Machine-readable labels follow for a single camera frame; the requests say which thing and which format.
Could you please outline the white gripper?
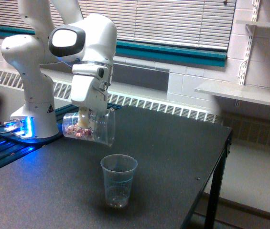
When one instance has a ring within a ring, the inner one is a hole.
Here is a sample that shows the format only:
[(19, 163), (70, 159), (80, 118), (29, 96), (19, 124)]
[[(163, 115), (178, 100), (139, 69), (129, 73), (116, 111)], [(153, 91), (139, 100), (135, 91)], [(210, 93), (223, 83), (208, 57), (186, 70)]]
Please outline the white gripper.
[(72, 104), (79, 107), (78, 126), (89, 126), (91, 111), (106, 113), (113, 66), (104, 62), (82, 61), (73, 65), (72, 72), (70, 95)]

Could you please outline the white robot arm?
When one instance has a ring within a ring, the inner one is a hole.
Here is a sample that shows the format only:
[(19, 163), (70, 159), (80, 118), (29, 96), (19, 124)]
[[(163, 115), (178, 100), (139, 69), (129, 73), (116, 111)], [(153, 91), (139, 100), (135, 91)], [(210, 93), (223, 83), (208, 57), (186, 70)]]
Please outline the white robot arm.
[(20, 0), (18, 10), (35, 34), (13, 35), (1, 45), (2, 56), (20, 74), (25, 99), (11, 115), (17, 124), (6, 131), (21, 139), (58, 134), (54, 83), (40, 67), (63, 62), (73, 73), (70, 96), (79, 109), (76, 128), (81, 134), (93, 133), (93, 120), (107, 113), (117, 44), (115, 23), (101, 14), (83, 16), (76, 0)]

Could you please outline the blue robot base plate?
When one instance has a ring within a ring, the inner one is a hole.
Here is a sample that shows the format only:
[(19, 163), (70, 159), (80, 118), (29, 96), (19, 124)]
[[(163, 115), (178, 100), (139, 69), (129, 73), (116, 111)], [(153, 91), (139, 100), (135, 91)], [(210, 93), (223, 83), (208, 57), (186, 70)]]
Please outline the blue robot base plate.
[(17, 143), (24, 143), (24, 144), (33, 144), (33, 145), (41, 145), (41, 144), (49, 144), (55, 140), (58, 140), (59, 138), (63, 137), (62, 132), (62, 124), (57, 124), (59, 133), (57, 133), (55, 136), (48, 137), (48, 138), (34, 138), (34, 139), (22, 139), (17, 137), (16, 135), (13, 135), (12, 133), (5, 133), (0, 134), (3, 138), (6, 138), (8, 140), (17, 142)]

